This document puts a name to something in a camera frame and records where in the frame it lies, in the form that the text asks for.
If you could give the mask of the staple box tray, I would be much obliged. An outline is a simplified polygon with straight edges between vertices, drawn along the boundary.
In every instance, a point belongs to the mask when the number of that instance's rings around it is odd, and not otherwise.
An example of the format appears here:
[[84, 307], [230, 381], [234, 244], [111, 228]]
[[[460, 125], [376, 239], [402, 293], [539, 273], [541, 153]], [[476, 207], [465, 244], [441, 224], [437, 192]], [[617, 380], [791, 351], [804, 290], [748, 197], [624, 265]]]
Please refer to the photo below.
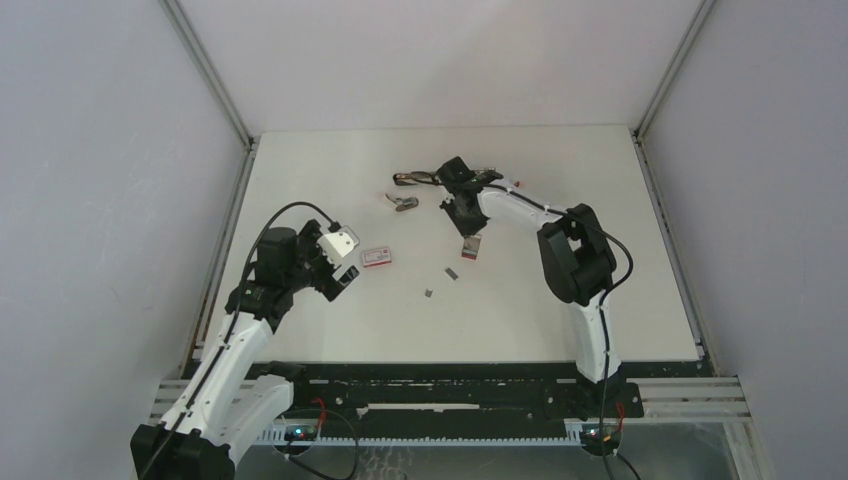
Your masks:
[[476, 260], [479, 255], [482, 237], [480, 235], [471, 235], [463, 239], [461, 249], [461, 257], [469, 260]]

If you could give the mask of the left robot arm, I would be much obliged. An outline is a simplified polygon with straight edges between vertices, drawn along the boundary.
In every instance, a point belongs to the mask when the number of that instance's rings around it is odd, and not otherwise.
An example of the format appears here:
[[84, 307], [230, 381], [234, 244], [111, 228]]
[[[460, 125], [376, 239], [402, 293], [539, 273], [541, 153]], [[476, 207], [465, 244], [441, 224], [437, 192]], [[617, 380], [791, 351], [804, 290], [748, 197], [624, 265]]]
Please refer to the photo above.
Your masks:
[[130, 441], [140, 479], [232, 479], [245, 453], [273, 419], [305, 414], [311, 388], [301, 365], [273, 362], [238, 400], [242, 382], [273, 338], [294, 296], [313, 289], [329, 302], [357, 277], [344, 260], [359, 245], [337, 222], [308, 221], [300, 230], [266, 225], [249, 250], [209, 353], [155, 425]]

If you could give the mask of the red white staple box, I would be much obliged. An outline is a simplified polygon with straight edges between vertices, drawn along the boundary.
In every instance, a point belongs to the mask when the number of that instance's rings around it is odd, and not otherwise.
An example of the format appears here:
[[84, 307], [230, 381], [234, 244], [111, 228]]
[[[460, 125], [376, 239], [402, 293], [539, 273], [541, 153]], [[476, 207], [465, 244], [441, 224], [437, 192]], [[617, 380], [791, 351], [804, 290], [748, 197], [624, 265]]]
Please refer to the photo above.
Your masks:
[[389, 265], [392, 263], [391, 250], [388, 247], [365, 250], [361, 253], [361, 263], [364, 268]]

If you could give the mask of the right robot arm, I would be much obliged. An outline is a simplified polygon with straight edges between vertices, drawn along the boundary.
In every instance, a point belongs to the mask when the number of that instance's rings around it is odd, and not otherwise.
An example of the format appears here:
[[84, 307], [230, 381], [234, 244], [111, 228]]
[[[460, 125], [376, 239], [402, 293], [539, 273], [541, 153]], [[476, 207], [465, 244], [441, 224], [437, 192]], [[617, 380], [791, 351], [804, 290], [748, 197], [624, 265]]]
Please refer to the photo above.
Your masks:
[[605, 415], [618, 400], [607, 380], [620, 366], [612, 349], [602, 305], [614, 287], [617, 260], [594, 210], [552, 206], [524, 192], [495, 170], [470, 169], [454, 157], [428, 179], [447, 197], [440, 208], [459, 234], [475, 238], [492, 220], [507, 221], [536, 237], [545, 283], [569, 309], [578, 341], [576, 366], [587, 380], [578, 402], [592, 416]]

